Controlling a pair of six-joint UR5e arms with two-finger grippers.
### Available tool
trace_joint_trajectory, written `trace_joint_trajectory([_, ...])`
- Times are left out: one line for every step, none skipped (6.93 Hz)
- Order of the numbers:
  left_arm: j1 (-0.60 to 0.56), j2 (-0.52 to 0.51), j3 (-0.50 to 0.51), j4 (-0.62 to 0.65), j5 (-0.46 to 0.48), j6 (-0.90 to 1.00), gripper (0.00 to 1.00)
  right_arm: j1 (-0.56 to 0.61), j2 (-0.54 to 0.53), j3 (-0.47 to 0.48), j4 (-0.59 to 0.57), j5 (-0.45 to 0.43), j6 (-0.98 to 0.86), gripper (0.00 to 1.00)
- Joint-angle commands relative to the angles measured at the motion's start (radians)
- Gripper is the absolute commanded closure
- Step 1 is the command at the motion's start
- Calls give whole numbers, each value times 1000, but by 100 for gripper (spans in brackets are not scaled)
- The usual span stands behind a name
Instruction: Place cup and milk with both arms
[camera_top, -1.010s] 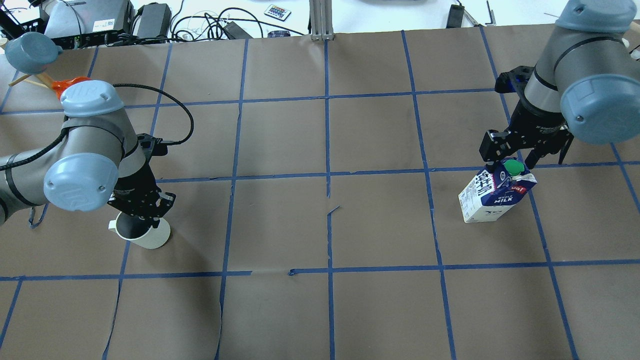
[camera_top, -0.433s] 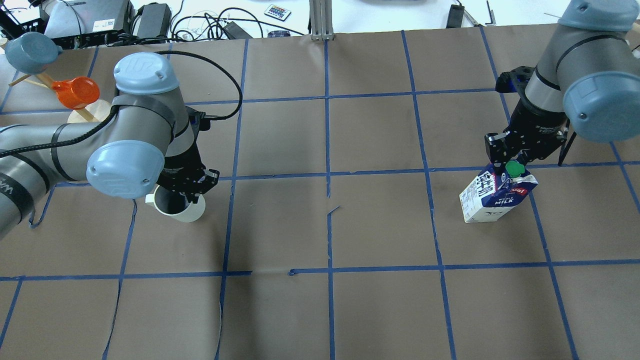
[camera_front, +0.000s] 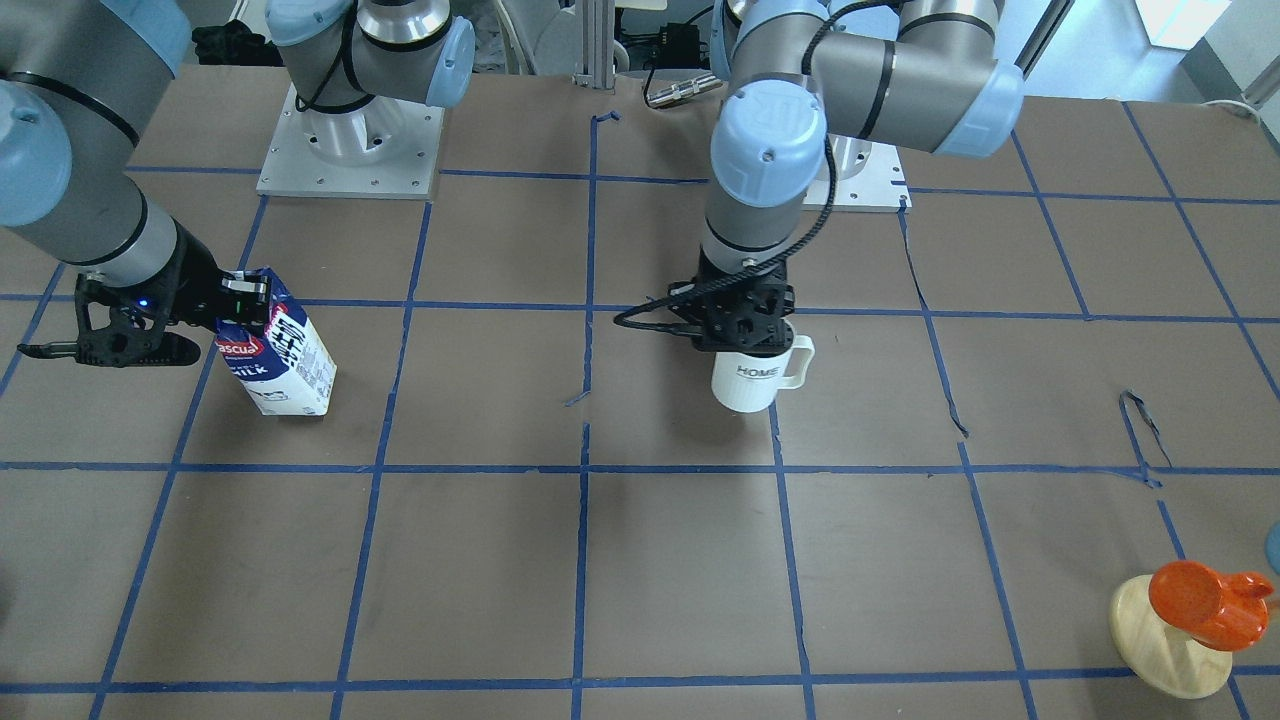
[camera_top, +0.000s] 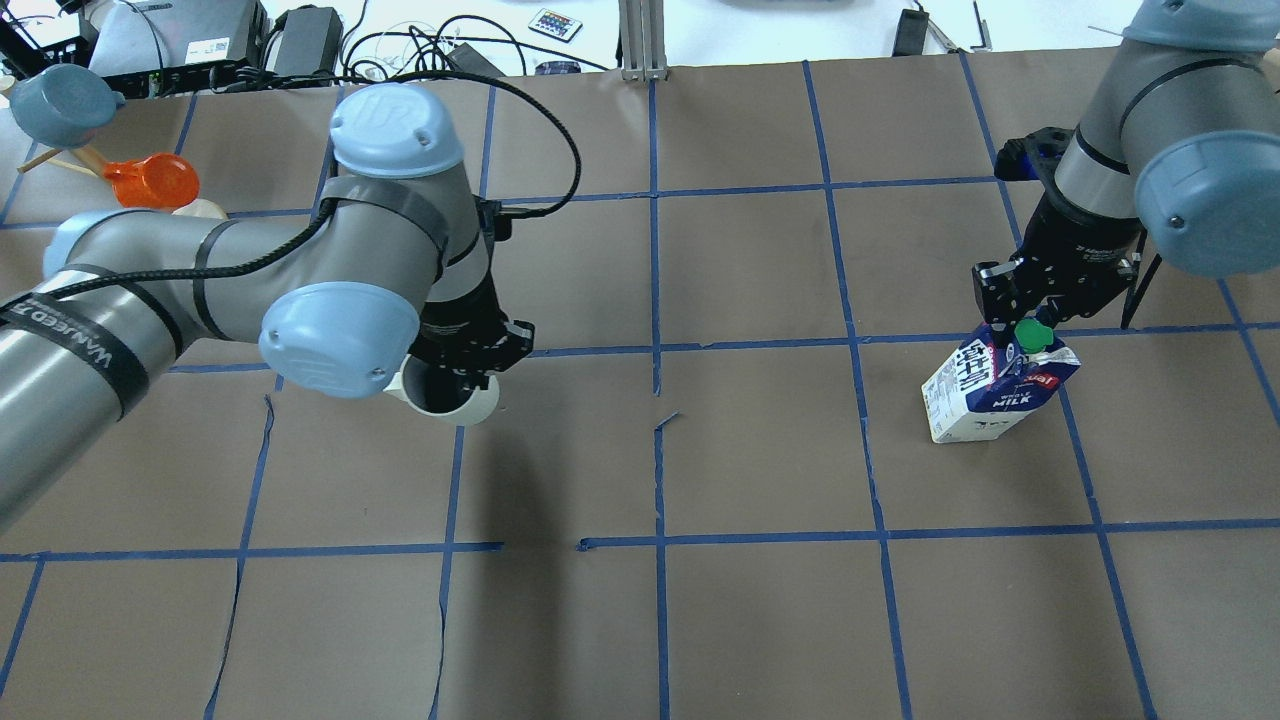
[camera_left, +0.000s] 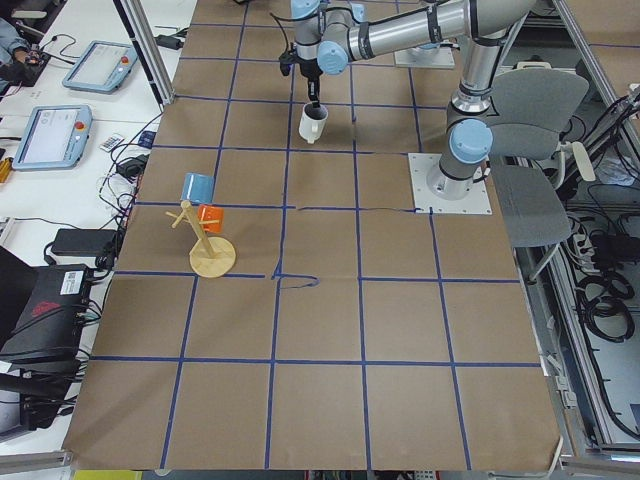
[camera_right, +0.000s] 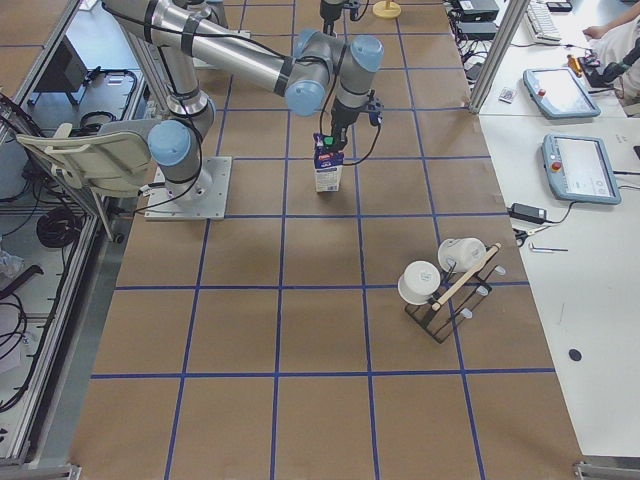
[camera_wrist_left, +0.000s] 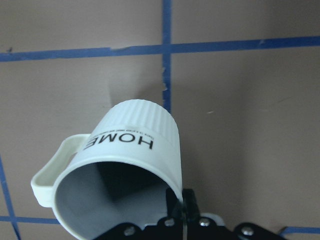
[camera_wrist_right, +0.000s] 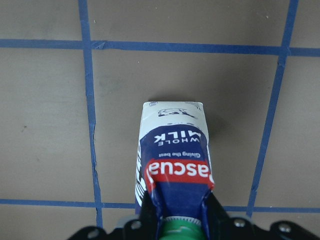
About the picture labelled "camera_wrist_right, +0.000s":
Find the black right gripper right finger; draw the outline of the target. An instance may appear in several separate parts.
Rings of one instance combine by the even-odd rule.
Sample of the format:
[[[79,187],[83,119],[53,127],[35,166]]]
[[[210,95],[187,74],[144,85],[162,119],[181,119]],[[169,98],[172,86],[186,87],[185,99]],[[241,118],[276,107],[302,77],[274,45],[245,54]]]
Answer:
[[[209,191],[200,205],[201,228],[207,240],[222,240],[224,223],[229,215],[212,191]]]

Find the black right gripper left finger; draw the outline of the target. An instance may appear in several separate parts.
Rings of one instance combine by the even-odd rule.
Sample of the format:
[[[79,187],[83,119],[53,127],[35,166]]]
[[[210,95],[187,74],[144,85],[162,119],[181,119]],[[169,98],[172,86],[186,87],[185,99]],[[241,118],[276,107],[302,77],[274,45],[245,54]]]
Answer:
[[[148,193],[143,195],[139,213],[143,240],[159,240],[162,230],[162,217],[158,216],[157,208]]]

